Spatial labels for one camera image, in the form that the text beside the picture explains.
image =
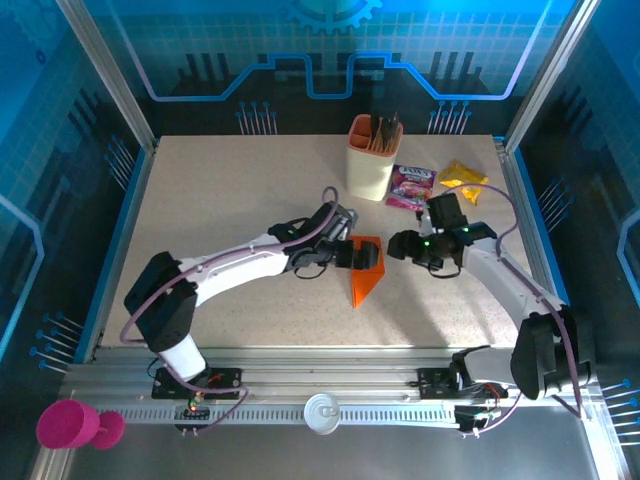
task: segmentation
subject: yellow snack bag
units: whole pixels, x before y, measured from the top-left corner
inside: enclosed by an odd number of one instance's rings
[[[438,182],[447,187],[457,187],[465,183],[481,183],[486,185],[489,178],[480,172],[463,165],[457,160],[453,160],[451,164],[438,175]],[[459,189],[467,200],[474,205],[478,205],[478,195],[482,192],[479,187],[462,187]]]

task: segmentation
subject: candy wrapper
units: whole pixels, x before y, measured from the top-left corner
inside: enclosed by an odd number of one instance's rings
[[[454,160],[451,162],[451,165],[440,172],[438,182],[447,187],[457,187],[465,183],[481,183],[482,185],[486,185],[489,182],[489,178],[483,173],[476,172],[459,161]],[[478,195],[482,192],[482,188],[462,187],[459,190],[467,200],[476,206],[478,205]]]
[[[394,207],[422,211],[431,198],[436,172],[425,168],[394,165],[391,188],[385,204]]]

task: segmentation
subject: beige tabletop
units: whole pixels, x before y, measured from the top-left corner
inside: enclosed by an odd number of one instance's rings
[[[163,137],[111,309],[103,345],[119,345],[128,318],[123,299],[149,259],[234,247],[273,224],[313,214],[327,185],[359,214],[354,234],[382,239],[417,229],[414,214],[352,197],[345,191],[346,136]],[[457,159],[506,188],[490,136],[407,135],[397,163],[440,171]],[[437,186],[435,192],[441,192]],[[483,192],[469,221],[496,232],[513,222],[509,204]],[[507,249],[528,269],[519,232]],[[192,334],[202,347],[474,346],[512,344],[516,330],[485,288],[463,272],[435,280],[410,261],[385,257],[386,274],[363,304],[351,305],[351,273],[329,268],[313,281],[293,274],[262,278],[224,292],[197,309]]]

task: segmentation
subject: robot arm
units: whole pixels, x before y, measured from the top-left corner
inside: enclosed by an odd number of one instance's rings
[[[251,280],[297,272],[313,264],[360,270],[374,267],[378,247],[363,242],[359,250],[354,248],[348,238],[358,215],[340,205],[319,233],[302,243],[295,241],[320,227],[332,207],[325,203],[311,218],[274,225],[251,242],[213,255],[181,260],[169,252],[155,255],[125,297],[125,307],[132,315],[167,281],[191,270],[193,273],[163,293],[137,319],[149,349],[182,380],[197,385],[200,377],[207,377],[207,364],[189,331],[195,309],[204,302]]]
[[[458,379],[456,388],[477,382],[515,384],[535,400],[571,387],[567,355],[549,306],[562,318],[569,333],[580,384],[594,377],[589,325],[576,322],[568,306],[540,286],[503,248],[498,253],[496,233],[484,223],[469,224],[455,194],[430,199],[419,220],[420,232],[395,234],[388,254],[400,260],[410,257],[436,278],[457,275],[436,274],[445,259],[451,258],[458,273],[464,268],[482,282],[518,328],[510,358],[505,358],[504,351],[489,347],[456,354],[451,364]]]

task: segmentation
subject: orange triangular block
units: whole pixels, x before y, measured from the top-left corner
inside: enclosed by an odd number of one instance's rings
[[[351,270],[351,288],[353,290],[353,308],[358,308],[367,295],[384,277],[384,252],[380,237],[351,237],[354,246],[360,248],[362,242],[373,242],[378,246],[378,265],[369,270]]]

